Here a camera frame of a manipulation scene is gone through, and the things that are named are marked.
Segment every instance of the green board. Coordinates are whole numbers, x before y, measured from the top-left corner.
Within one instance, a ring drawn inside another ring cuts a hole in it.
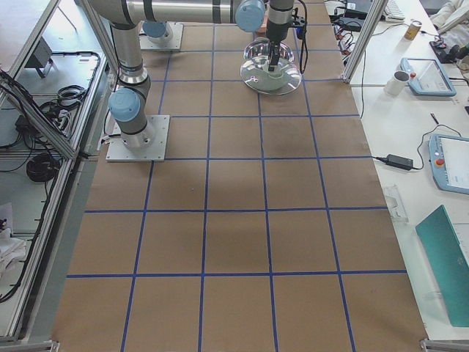
[[[443,205],[416,227],[452,326],[469,326],[469,267]]]

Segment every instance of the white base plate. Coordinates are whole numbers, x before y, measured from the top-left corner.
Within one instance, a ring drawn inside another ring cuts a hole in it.
[[[153,142],[146,147],[130,149],[120,138],[112,139],[109,143],[107,161],[164,161],[166,142],[168,140],[169,115],[149,115],[148,123],[155,128]],[[116,124],[114,134],[120,133]]]
[[[169,22],[173,30],[173,38],[166,43],[151,42],[146,35],[140,36],[140,49],[142,51],[180,51],[182,43],[182,23]]]

